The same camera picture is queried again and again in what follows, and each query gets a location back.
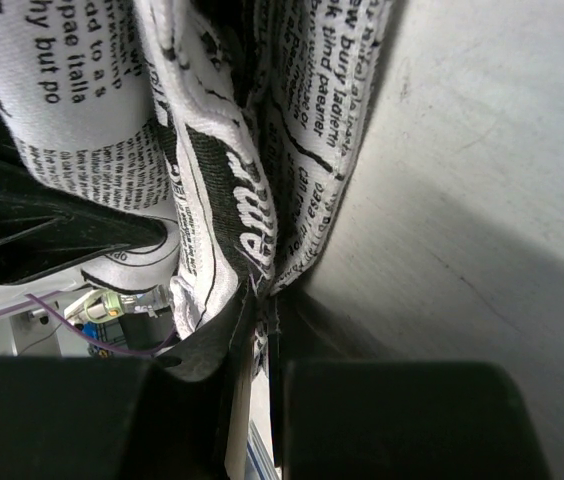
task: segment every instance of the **wire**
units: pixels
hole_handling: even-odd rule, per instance
[[[97,340],[93,337],[89,337],[88,335],[82,333],[80,330],[78,330],[73,325],[71,325],[71,322],[69,322],[66,318],[64,318],[62,315],[60,315],[58,312],[56,312],[51,306],[49,306],[47,303],[45,303],[43,300],[39,299],[35,295],[28,293],[28,294],[25,295],[25,297],[28,298],[29,300],[37,303],[49,315],[51,315],[52,317],[59,320],[65,327],[67,327],[73,333],[75,333],[76,335],[81,337],[83,340],[86,340],[87,342],[89,342],[92,345],[95,345],[96,347],[100,347],[100,348],[103,348],[105,350],[109,350],[110,352],[113,352],[113,353],[119,353],[121,355],[135,355],[135,356],[155,355],[160,350],[162,350],[164,347],[168,346],[171,343],[171,341],[175,338],[175,336],[177,335],[175,327],[173,327],[173,330],[171,330],[171,333],[164,339],[164,341],[162,341],[162,343],[160,343],[160,345],[158,345],[157,347],[151,348],[150,350],[129,350],[129,349],[126,349],[126,348],[120,348],[120,347],[116,347],[115,345],[109,345],[108,343],[101,342],[100,340]]]
[[[28,346],[24,347],[24,350],[22,350],[20,353],[18,353],[17,356],[19,357],[19,356],[22,355],[24,352],[26,352],[29,348],[35,347],[35,346],[38,345],[39,343],[42,343],[44,340],[48,340],[49,338],[51,338],[51,337],[55,334],[55,332],[58,331],[58,329],[59,329],[61,326],[62,326],[62,324],[59,324],[59,325],[58,325],[57,327],[55,327],[55,328],[53,329],[53,331],[52,331],[51,333],[49,333],[46,337],[41,338],[40,340],[36,340],[36,341],[33,342],[31,345],[28,345]]]

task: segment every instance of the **purple cable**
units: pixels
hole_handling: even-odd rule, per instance
[[[42,307],[44,310],[46,310],[46,312],[49,315],[57,318],[62,324],[64,324],[64,326],[66,328],[73,331],[78,336],[82,337],[82,339],[84,339],[87,342],[95,345],[96,347],[100,347],[100,348],[103,348],[105,350],[109,350],[113,353],[119,353],[121,355],[137,355],[137,356],[153,355],[153,354],[158,353],[164,347],[166,347],[171,342],[171,340],[173,340],[173,338],[176,335],[175,327],[173,327],[173,330],[166,337],[166,339],[164,339],[164,341],[162,343],[160,343],[160,345],[158,345],[157,347],[152,348],[150,350],[128,350],[126,348],[116,347],[115,345],[109,345],[108,343],[101,342],[100,340],[89,337],[88,335],[82,333],[80,330],[78,330],[73,325],[71,325],[71,323],[66,318],[64,318],[62,315],[60,315],[58,312],[56,312],[51,306],[46,304],[43,300],[39,299],[35,295],[32,295],[32,294],[29,293],[29,294],[26,294],[25,297],[27,297],[32,302],[37,303],[40,307]]]

